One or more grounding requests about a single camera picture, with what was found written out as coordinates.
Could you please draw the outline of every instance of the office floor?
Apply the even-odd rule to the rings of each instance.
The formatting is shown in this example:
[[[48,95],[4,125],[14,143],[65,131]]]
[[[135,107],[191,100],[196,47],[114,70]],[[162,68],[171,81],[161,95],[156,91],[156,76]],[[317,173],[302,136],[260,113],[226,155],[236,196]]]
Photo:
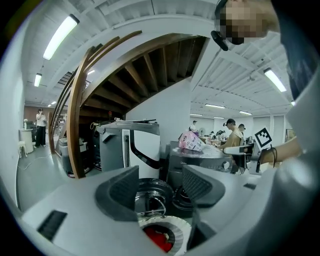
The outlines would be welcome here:
[[[92,169],[86,176],[99,173],[99,170]],[[35,148],[28,157],[20,158],[18,163],[17,196],[20,210],[25,212],[56,188],[69,182],[76,180],[67,176],[58,156],[50,155],[48,144],[47,147]]]

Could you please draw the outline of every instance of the white paper plate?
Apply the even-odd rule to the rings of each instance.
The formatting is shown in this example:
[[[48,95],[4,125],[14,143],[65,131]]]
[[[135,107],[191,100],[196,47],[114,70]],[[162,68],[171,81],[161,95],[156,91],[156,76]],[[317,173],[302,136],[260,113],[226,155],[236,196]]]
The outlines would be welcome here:
[[[167,253],[170,256],[180,256],[187,252],[187,243],[191,233],[191,225],[175,216],[155,216],[139,221],[142,229],[151,226],[159,225],[171,230],[174,234],[175,242],[172,249]]]

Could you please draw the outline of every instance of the desk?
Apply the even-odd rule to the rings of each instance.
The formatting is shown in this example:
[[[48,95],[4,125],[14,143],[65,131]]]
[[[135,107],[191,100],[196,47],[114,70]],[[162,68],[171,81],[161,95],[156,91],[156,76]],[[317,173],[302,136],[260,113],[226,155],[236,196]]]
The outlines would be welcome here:
[[[34,151],[34,146],[32,144],[32,130],[33,129],[20,129],[20,140],[25,142],[26,153]]]

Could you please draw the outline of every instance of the headset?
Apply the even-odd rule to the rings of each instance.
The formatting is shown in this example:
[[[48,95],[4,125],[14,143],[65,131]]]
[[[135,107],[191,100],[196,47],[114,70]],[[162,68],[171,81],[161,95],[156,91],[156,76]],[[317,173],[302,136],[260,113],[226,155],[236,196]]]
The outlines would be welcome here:
[[[215,15],[215,20],[216,21],[220,21],[220,11],[222,10],[222,8],[224,8],[226,6],[228,0],[220,0],[217,4],[216,4],[216,8],[214,11],[214,15]],[[223,22],[224,24],[219,25],[220,28],[224,28],[225,31],[223,31],[223,33],[213,30],[211,31],[211,36],[212,39],[215,41],[215,43],[223,50],[223,51],[228,51],[229,47],[226,43],[226,39],[232,43],[233,45],[241,45],[245,42],[245,39],[243,37],[237,37],[237,35],[232,31],[232,26],[227,26],[225,24],[225,22]]]

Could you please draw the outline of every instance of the white ceiling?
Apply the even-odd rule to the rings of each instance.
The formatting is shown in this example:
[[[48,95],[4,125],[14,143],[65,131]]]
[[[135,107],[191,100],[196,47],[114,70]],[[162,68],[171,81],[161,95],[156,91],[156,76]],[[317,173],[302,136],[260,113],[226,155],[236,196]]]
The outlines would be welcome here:
[[[48,105],[62,91],[58,81],[72,72],[86,50],[111,38],[142,30],[137,39],[127,42],[138,45],[156,36],[185,33],[210,37],[214,28],[217,0],[55,0],[40,6],[36,33],[30,49],[26,105]],[[58,26],[69,15],[75,15],[79,25],[66,37],[51,60],[43,53]],[[287,57],[278,34],[239,46],[231,51],[219,51],[208,39],[202,59],[192,77],[191,113],[203,117],[238,117],[240,110],[254,115],[286,113],[291,105],[291,92],[286,72]],[[89,81],[99,77],[99,71],[113,60],[112,53],[98,62]],[[278,89],[263,75],[272,68],[287,92]],[[42,73],[39,87],[34,87],[36,73]],[[226,109],[206,107],[223,105]]]

